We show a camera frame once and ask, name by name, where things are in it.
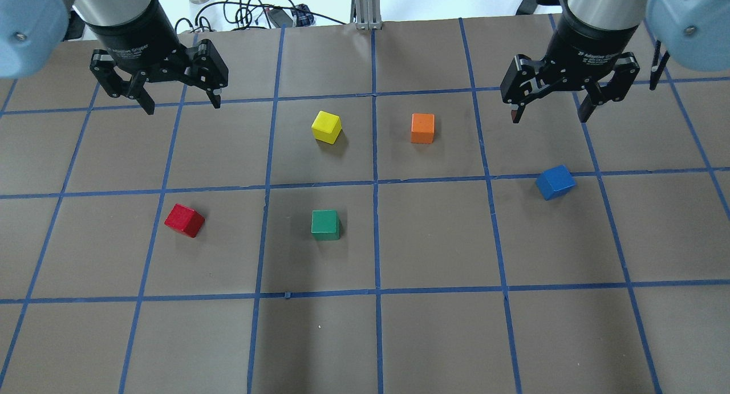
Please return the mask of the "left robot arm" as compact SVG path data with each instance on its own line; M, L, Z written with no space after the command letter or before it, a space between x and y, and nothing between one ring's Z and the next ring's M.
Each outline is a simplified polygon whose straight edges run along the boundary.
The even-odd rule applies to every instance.
M63 41L76 12L102 43L89 69L111 98L135 101L149 115L146 84L180 82L203 90L214 108L229 69L211 40L180 43L159 0L1 0L2 77L36 74Z

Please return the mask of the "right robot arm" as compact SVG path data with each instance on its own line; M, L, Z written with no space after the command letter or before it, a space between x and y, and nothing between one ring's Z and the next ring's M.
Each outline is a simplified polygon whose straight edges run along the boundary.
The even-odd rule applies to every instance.
M514 123L526 106L553 92L586 92L577 116L623 100L640 72L626 51L641 23L655 35L650 87L667 62L690 70L728 69L728 0L535 0L558 5L562 14L542 59L514 56L500 85Z

